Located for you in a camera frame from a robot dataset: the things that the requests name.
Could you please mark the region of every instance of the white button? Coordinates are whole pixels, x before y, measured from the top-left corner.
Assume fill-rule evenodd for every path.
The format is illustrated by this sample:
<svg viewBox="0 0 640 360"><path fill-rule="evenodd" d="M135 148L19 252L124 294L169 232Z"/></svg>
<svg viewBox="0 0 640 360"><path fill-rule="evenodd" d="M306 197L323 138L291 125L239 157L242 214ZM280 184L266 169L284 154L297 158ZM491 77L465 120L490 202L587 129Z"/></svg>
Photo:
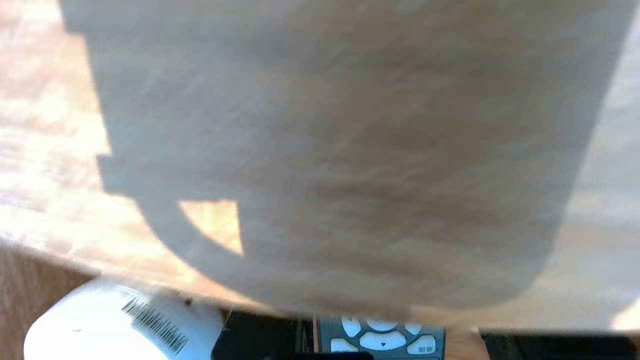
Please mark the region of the white button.
<svg viewBox="0 0 640 360"><path fill-rule="evenodd" d="M431 335L422 335L418 340L406 347L409 354L433 354L436 352L436 339Z"/></svg>
<svg viewBox="0 0 640 360"><path fill-rule="evenodd" d="M345 339L331 339L331 352L358 352L358 348Z"/></svg>
<svg viewBox="0 0 640 360"><path fill-rule="evenodd" d="M362 330L360 322L353 316L342 317L342 328L350 338L356 336L360 332L360 330Z"/></svg>
<svg viewBox="0 0 640 360"><path fill-rule="evenodd" d="M367 323L372 329L377 331L389 331L398 324L397 322L386 322L380 320L367 320Z"/></svg>
<svg viewBox="0 0 640 360"><path fill-rule="evenodd" d="M406 323L404 325L404 328L413 335L418 335L418 332L420 332L422 325L420 325L419 323Z"/></svg>
<svg viewBox="0 0 640 360"><path fill-rule="evenodd" d="M406 344L406 338L399 331L386 334L368 332L360 338L360 345L371 350L392 350Z"/></svg>

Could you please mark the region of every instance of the white container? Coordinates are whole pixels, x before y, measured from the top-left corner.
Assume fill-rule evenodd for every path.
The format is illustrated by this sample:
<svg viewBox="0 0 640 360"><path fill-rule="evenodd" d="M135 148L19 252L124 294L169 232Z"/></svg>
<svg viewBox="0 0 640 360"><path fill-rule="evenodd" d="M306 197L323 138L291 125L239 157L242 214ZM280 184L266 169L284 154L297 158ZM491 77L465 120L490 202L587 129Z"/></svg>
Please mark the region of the white container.
<svg viewBox="0 0 640 360"><path fill-rule="evenodd" d="M219 310L208 304L97 279L31 326L24 358L209 360L222 328Z"/></svg>

